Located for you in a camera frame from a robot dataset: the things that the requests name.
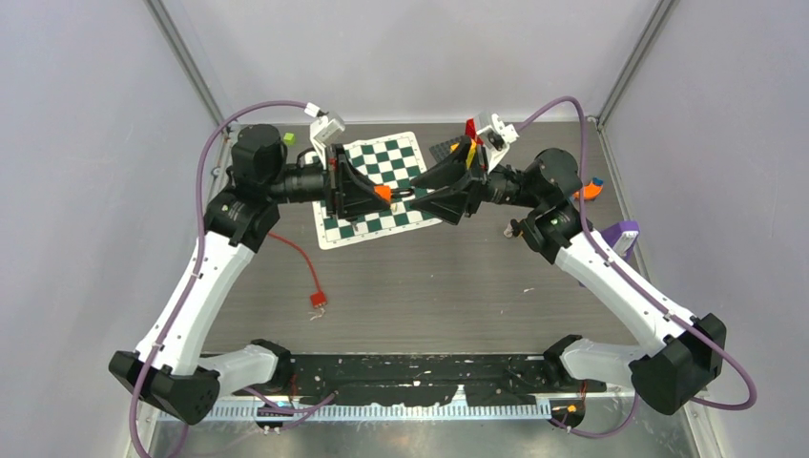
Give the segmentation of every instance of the chess square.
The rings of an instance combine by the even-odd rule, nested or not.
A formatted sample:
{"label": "chess square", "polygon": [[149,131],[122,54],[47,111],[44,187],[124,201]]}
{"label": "chess square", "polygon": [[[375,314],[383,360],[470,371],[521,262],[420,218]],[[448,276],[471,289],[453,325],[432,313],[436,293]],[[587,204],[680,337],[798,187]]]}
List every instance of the chess square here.
{"label": "chess square", "polygon": [[336,240],[340,238],[340,229],[336,227],[334,229],[326,229],[325,234],[327,240]]}
{"label": "chess square", "polygon": [[342,226],[340,228],[340,237],[345,239],[346,237],[351,237],[354,235],[354,228],[350,225]]}
{"label": "chess square", "polygon": [[379,221],[380,221],[380,224],[382,225],[383,229],[390,229],[390,228],[396,226],[396,220],[392,216],[390,216],[390,217],[381,217],[379,219]]}
{"label": "chess square", "polygon": [[396,221],[397,225],[408,224],[410,221],[407,219],[407,213],[400,213],[399,215],[394,215],[393,220]]}
{"label": "chess square", "polygon": [[378,219],[372,219],[366,224],[368,226],[368,232],[378,232],[382,230],[382,222]]}
{"label": "chess square", "polygon": [[396,178],[397,181],[400,179],[406,179],[408,183],[410,181],[410,175],[407,174],[406,169],[394,168],[393,176]]}

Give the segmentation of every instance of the chess board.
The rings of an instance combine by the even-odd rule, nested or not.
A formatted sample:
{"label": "chess board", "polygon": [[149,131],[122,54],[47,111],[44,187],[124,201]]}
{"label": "chess board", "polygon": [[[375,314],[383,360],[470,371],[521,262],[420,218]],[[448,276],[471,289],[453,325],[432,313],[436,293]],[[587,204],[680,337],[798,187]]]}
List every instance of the chess board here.
{"label": "chess board", "polygon": [[[344,145],[351,164],[376,184],[391,188],[406,188],[410,179],[426,170],[422,152],[412,132],[359,140]],[[426,213],[411,210],[409,202],[428,193],[416,189],[415,195],[394,199],[391,210],[359,217],[353,222],[330,218],[325,203],[314,202],[318,244],[329,250],[361,241],[392,236],[406,231],[438,224],[441,221]]]}

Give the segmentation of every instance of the metal frame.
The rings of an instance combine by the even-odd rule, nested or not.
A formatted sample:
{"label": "metal frame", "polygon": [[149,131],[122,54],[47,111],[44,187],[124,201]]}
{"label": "metal frame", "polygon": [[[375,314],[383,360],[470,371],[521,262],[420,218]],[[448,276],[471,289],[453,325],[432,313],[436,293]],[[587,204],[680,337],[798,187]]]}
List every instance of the metal frame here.
{"label": "metal frame", "polygon": [[202,72],[199,71],[199,67],[191,56],[191,52],[188,51],[188,47],[180,36],[179,30],[163,1],[143,0],[143,3],[146,4],[146,7],[152,13],[152,17],[155,19],[157,26],[160,27],[160,31],[163,32],[163,36],[166,38],[172,52],[175,54],[177,62],[191,81],[191,86],[194,87],[197,95],[199,95],[202,104],[205,105],[205,110],[207,110],[208,114],[219,124],[224,120],[225,116],[222,114],[222,110],[214,99],[214,95],[211,93],[208,85],[205,84],[205,78],[202,77]]}
{"label": "metal frame", "polygon": [[598,115],[599,128],[607,123],[612,111],[615,109],[615,105],[618,103],[624,90],[626,90],[638,67],[640,67],[640,64],[652,47],[654,40],[660,34],[669,14],[677,3],[679,3],[679,0],[659,0],[657,2],[652,17],[649,18],[646,28],[640,34],[640,39],[638,39],[637,44],[634,46],[634,50],[632,54],[630,54],[630,58],[627,59],[627,63],[624,64],[624,69],[615,81],[615,85],[612,86],[610,95],[607,96],[607,102],[604,103],[604,107]]}

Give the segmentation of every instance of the white wall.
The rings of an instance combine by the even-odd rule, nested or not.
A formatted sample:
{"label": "white wall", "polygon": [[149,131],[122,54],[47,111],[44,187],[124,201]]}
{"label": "white wall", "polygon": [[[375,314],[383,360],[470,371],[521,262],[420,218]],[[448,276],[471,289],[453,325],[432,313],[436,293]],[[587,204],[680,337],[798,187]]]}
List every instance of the white wall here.
{"label": "white wall", "polygon": [[6,2],[0,62],[0,454],[122,456],[107,363],[191,253],[213,125],[143,2]]}
{"label": "white wall", "polygon": [[[608,121],[663,291],[728,325],[758,404],[720,416],[732,457],[805,456],[809,3],[680,2]],[[746,394],[733,369],[720,400]]]}
{"label": "white wall", "polygon": [[656,2],[520,0],[501,10],[491,0],[166,3],[228,111],[295,98],[347,120],[455,121],[483,108],[521,120],[564,94],[596,115]]}

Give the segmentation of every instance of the red cable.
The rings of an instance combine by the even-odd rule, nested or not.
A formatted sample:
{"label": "red cable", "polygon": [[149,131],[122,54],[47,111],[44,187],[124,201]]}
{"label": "red cable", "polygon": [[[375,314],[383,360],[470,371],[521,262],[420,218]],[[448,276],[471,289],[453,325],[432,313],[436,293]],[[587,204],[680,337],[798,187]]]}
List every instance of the red cable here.
{"label": "red cable", "polygon": [[306,265],[309,266],[309,272],[312,273],[312,280],[315,281],[315,287],[318,288],[318,291],[309,297],[309,299],[312,301],[312,306],[315,308],[320,308],[326,305],[326,295],[321,288],[321,281],[318,280],[318,274],[317,272],[315,272],[315,266],[312,264],[312,261],[309,259],[309,256],[306,254],[306,252],[303,251],[303,249],[300,248],[292,240],[285,239],[284,237],[281,237],[277,234],[273,234],[272,232],[267,233],[267,237],[272,237],[273,239],[280,240],[286,243],[287,245],[295,248],[295,250],[298,251],[298,253],[301,253],[303,259],[306,260]]}

